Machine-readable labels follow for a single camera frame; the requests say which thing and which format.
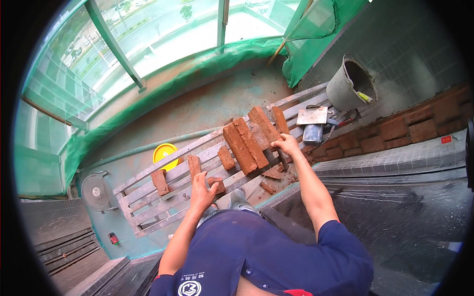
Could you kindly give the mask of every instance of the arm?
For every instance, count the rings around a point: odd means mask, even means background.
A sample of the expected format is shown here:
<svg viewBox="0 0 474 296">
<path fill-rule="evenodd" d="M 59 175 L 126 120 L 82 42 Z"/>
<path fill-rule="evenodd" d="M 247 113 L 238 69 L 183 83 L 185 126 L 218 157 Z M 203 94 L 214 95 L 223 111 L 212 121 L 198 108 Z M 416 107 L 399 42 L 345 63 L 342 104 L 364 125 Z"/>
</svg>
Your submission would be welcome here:
<svg viewBox="0 0 474 296">
<path fill-rule="evenodd" d="M 163 257 L 161 257 L 158 275 L 174 275 L 175 272 L 184 265 L 189 244 L 194 236 L 198 222 L 204 211 L 212 204 L 217 187 L 219 186 L 218 183 L 214 183 L 211 189 L 208 190 L 205 183 L 206 175 L 207 172 L 204 171 L 194 176 L 191 191 L 191 206 L 186 212 L 178 229 L 173 234 L 173 237 L 163 253 Z"/>
<path fill-rule="evenodd" d="M 284 141 L 272 142 L 272 147 L 278 147 L 293 158 L 296 173 L 300 180 L 301 199 L 306 211 L 313 222 L 316 240 L 318 239 L 321 226 L 327 221 L 338 220 L 336 209 L 332 203 L 331 195 L 313 172 L 310 164 L 298 147 L 295 138 L 290 135 L 281 134 Z"/>
</svg>

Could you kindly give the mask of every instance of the concrete floor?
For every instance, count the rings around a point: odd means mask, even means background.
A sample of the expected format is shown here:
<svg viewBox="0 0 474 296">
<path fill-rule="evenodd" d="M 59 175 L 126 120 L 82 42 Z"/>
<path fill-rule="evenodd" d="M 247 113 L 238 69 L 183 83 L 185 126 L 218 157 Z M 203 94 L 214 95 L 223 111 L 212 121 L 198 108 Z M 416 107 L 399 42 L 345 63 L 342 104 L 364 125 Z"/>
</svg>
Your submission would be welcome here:
<svg viewBox="0 0 474 296">
<path fill-rule="evenodd" d="M 241 70 L 236 74 L 188 92 L 151 110 L 86 156 L 81 163 L 81 167 L 87 167 L 101 159 L 142 145 L 223 126 L 233 118 L 246 115 L 254 106 L 266 106 L 291 94 L 293 94 L 293 90 L 288 88 L 281 70 L 274 65 Z M 194 140 L 174 143 L 174 145 L 179 149 Z M 201 147 L 196 153 L 213 144 L 211 142 Z M 109 174 L 105 176 L 105 180 L 111 188 L 115 188 L 150 166 L 153 163 L 153 151 L 152 149 L 131 155 L 81 173 L 79 184 L 82 184 L 84 178 L 93 171 L 108 170 Z M 286 179 L 292 179 L 291 174 L 291 172 L 286 173 L 289 176 Z M 141 185 L 150 180 L 150 178 L 146 178 L 139 184 Z M 270 184 L 278 181 L 270 180 L 268 182 Z M 282 185 L 275 183 L 273 186 L 278 188 Z M 111 204 L 117 206 L 115 197 L 111 192 L 109 195 L 111 196 Z M 250 200 L 252 203 L 258 203 L 269 197 L 269 194 L 264 193 L 261 188 L 257 188 Z M 173 214 L 173 212 L 178 211 L 179 207 L 171 209 L 170 213 Z M 102 246 L 111 259 L 126 255 L 130 258 L 138 258 L 163 250 L 169 242 L 168 235 L 174 233 L 180 222 L 177 221 L 148 236 L 136 239 L 128 222 L 119 210 L 100 214 L 89 209 L 89 216 L 94 231 L 99 240 L 102 241 Z M 117 246 L 109 243 L 107 234 L 110 232 L 114 232 L 118 239 L 122 241 Z"/>
</svg>

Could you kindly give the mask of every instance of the red sticker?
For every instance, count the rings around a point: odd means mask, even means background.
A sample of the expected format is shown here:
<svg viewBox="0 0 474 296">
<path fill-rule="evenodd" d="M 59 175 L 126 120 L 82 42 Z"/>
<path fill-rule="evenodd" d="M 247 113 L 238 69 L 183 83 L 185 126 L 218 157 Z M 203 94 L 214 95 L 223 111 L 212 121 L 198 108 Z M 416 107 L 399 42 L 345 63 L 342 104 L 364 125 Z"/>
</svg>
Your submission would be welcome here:
<svg viewBox="0 0 474 296">
<path fill-rule="evenodd" d="M 441 138 L 441 143 L 442 144 L 446 144 L 446 143 L 449 143 L 451 141 L 452 141 L 451 135 L 447 135 L 447 136 Z"/>
</svg>

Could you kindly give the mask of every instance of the gray pants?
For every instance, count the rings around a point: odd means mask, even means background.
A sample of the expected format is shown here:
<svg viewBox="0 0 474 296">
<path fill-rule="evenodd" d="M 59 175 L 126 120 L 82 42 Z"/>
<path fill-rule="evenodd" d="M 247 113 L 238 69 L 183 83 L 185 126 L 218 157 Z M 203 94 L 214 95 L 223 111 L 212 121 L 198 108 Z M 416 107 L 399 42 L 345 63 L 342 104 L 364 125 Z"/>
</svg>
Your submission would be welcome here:
<svg viewBox="0 0 474 296">
<path fill-rule="evenodd" d="M 245 194 L 240 189 L 235 189 L 229 194 L 229 204 L 227 206 L 227 209 L 234 209 L 238 211 L 247 210 L 259 214 L 257 210 L 245 200 Z M 198 228 L 204 221 L 211 218 L 220 211 L 223 211 L 223 209 L 217 210 L 213 206 L 208 207 L 207 210 L 204 211 L 204 214 L 199 220 L 198 226 L 196 228 Z"/>
</svg>

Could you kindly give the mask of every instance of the broken brick piece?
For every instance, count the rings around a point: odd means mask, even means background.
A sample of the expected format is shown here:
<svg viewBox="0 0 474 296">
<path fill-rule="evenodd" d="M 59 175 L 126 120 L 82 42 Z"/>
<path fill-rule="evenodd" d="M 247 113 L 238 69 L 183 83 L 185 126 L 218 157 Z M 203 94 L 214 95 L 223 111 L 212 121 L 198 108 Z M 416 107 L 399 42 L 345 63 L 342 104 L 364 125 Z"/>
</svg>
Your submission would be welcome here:
<svg viewBox="0 0 474 296">
<path fill-rule="evenodd" d="M 272 187 L 268 186 L 265 182 L 260 182 L 260 187 L 262 187 L 266 192 L 273 194 L 275 193 L 275 189 Z"/>
<path fill-rule="evenodd" d="M 191 184 L 194 182 L 194 176 L 202 172 L 201 160 L 198 156 L 188 154 L 188 166 L 191 173 Z"/>
<path fill-rule="evenodd" d="M 224 169 L 230 170 L 236 166 L 236 162 L 234 161 L 232 155 L 230 155 L 227 146 L 220 147 L 219 151 L 217 152 L 217 156 L 219 157 L 220 162 L 224 166 Z"/>
<path fill-rule="evenodd" d="M 165 176 L 166 170 L 156 170 L 151 173 L 151 180 L 153 185 L 156 187 L 156 190 L 158 190 L 159 196 L 163 196 L 170 192 L 170 188 L 168 187 L 168 184 L 164 178 Z"/>
<path fill-rule="evenodd" d="M 275 121 L 276 130 L 280 134 L 290 134 L 290 130 L 288 129 L 288 125 L 286 124 L 285 115 L 283 115 L 283 111 L 278 108 L 277 106 L 272 107 L 272 118 Z"/>
<path fill-rule="evenodd" d="M 283 141 L 283 139 L 280 137 L 280 134 L 272 125 L 261 107 L 253 107 L 248 113 L 248 117 L 252 122 L 258 124 L 261 127 L 263 133 L 270 143 L 274 141 Z"/>
<path fill-rule="evenodd" d="M 214 183 L 219 183 L 216 194 L 226 191 L 226 187 L 224 186 L 224 181 L 222 181 L 222 178 L 209 177 L 208 183 L 209 183 L 209 187 L 212 187 Z"/>
<path fill-rule="evenodd" d="M 250 172 L 255 170 L 257 164 L 233 123 L 222 128 L 222 135 L 224 136 L 224 139 L 226 139 L 227 144 L 229 144 L 229 147 L 234 153 L 234 156 L 244 174 L 248 175 Z"/>
<path fill-rule="evenodd" d="M 254 122 L 250 123 L 250 127 L 252 128 L 252 134 L 254 135 L 254 139 L 257 142 L 258 146 L 260 146 L 260 149 L 265 150 L 267 148 L 270 148 L 270 142 L 265 137 L 262 128 Z"/>
<path fill-rule="evenodd" d="M 244 140 L 244 144 L 247 147 L 248 151 L 250 152 L 250 155 L 254 159 L 255 163 L 257 164 L 257 167 L 261 169 L 265 167 L 266 165 L 268 165 L 267 158 L 265 157 L 264 153 L 260 149 L 260 146 L 255 141 L 254 136 L 248 129 L 248 126 L 247 126 L 247 123 L 245 123 L 245 120 L 242 117 L 237 118 L 236 120 L 234 120 L 234 126 L 236 127 L 242 140 Z"/>
<path fill-rule="evenodd" d="M 268 171 L 263 173 L 263 175 L 266 176 L 266 177 L 270 177 L 272 179 L 281 179 L 282 178 L 282 174 L 277 170 L 276 166 L 272 167 L 271 169 L 269 169 Z"/>
</svg>

